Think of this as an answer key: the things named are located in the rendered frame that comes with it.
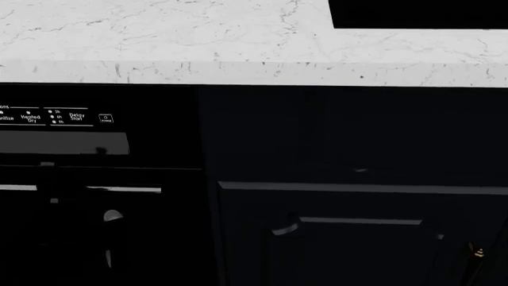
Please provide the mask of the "dark cabinet drawer front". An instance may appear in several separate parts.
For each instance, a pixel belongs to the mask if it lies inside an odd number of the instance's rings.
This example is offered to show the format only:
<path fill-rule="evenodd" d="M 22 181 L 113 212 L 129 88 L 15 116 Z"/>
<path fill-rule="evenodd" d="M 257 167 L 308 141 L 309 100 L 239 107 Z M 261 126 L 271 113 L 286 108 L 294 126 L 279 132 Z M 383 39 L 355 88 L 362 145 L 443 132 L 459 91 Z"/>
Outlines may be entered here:
<path fill-rule="evenodd" d="M 508 187 L 508 88 L 204 86 L 220 181 Z"/>

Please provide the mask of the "black inset cooktop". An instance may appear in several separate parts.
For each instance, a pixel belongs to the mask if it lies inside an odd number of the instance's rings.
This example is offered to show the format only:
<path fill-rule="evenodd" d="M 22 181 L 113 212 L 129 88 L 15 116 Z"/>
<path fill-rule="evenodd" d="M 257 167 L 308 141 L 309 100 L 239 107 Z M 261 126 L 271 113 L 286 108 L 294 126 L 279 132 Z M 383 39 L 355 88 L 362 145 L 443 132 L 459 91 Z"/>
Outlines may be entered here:
<path fill-rule="evenodd" d="M 328 0 L 336 29 L 508 30 L 508 0 Z"/>

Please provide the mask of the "black dishwasher with control panel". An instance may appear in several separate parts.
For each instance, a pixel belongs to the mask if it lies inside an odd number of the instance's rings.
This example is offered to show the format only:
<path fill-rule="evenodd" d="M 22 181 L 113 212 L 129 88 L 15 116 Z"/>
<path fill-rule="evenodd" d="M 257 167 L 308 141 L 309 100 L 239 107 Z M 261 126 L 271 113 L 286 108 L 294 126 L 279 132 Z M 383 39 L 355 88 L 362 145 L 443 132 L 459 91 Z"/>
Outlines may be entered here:
<path fill-rule="evenodd" d="M 79 166 L 129 216 L 126 286 L 217 286 L 198 101 L 190 87 L 0 83 L 0 130 L 125 133 L 129 154 L 0 153 L 0 286 L 48 286 L 38 166 Z"/>

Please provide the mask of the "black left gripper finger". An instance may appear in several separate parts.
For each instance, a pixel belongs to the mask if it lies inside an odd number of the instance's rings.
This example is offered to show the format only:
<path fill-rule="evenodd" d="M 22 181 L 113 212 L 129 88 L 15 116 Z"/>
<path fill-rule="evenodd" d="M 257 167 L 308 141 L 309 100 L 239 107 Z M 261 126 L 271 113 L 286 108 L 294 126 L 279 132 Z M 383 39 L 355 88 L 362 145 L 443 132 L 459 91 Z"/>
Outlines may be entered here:
<path fill-rule="evenodd" d="M 60 180 L 66 184 L 78 184 L 79 166 L 60 165 Z"/>
<path fill-rule="evenodd" d="M 56 164 L 51 161 L 42 161 L 38 166 L 40 183 L 53 184 L 56 174 Z"/>

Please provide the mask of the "dark panelled cabinet door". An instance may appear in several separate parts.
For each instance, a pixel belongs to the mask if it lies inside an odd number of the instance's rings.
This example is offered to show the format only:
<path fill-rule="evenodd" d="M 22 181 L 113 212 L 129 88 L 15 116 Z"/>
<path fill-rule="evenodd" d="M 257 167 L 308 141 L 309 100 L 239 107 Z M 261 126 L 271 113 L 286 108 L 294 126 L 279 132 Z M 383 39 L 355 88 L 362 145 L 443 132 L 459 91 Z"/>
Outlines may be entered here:
<path fill-rule="evenodd" d="M 221 182 L 217 193 L 227 286 L 266 286 L 265 230 L 288 211 L 310 233 L 308 286 L 508 286 L 508 187 Z"/>

